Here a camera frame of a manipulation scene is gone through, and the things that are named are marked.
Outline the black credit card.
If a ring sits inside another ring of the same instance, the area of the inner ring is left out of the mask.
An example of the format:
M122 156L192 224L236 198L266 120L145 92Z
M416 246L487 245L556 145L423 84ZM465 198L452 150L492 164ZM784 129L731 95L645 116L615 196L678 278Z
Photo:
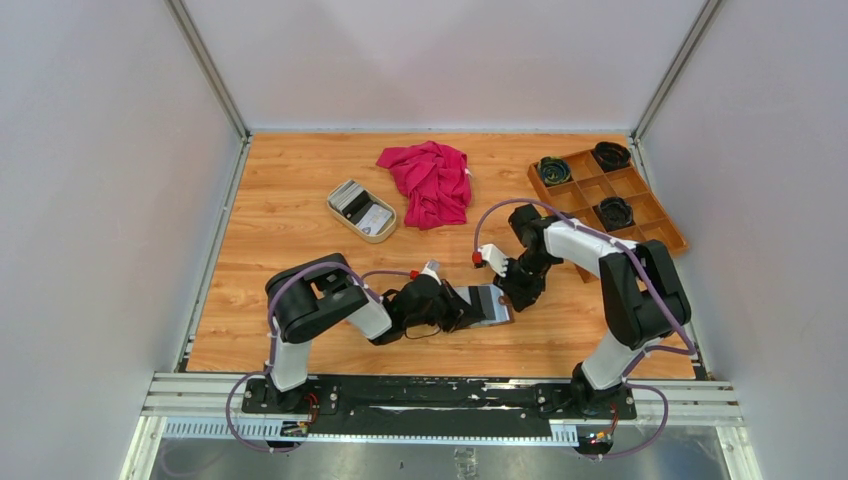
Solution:
M501 290L493 284L469 286L468 302L479 313L478 323L495 324L507 319L500 303Z

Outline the brown leather card holder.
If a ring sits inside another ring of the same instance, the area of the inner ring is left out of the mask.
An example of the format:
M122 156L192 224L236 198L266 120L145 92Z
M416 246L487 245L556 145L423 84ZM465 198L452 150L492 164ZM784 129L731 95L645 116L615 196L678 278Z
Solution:
M512 308L496 285L461 286L456 288L456 292L471 307L470 313L460 320L460 329L501 326L514 322Z

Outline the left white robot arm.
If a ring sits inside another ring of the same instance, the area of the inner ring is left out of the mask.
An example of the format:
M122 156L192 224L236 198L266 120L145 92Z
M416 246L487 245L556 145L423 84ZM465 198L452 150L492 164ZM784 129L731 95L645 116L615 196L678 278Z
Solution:
M270 383L267 397L283 413L305 403L313 340L342 321L383 346L414 327L454 333L507 318L495 286L455 287L439 276L434 261L409 273L401 289L378 294L367 286L365 275L334 253L276 274L265 292L271 337L264 371Z

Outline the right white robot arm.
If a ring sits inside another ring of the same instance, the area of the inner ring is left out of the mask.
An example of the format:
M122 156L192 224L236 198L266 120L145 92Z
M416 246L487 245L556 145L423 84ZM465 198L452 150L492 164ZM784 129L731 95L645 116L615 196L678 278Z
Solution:
M601 282L607 331L575 366L570 382L575 411L596 417L648 352L662 349L662 340L673 334L686 335L691 306L669 250L658 240L623 240L575 218L542 216L532 204L516 208L508 223L524 251L505 260L495 282L515 311L534 305L551 267L565 261Z

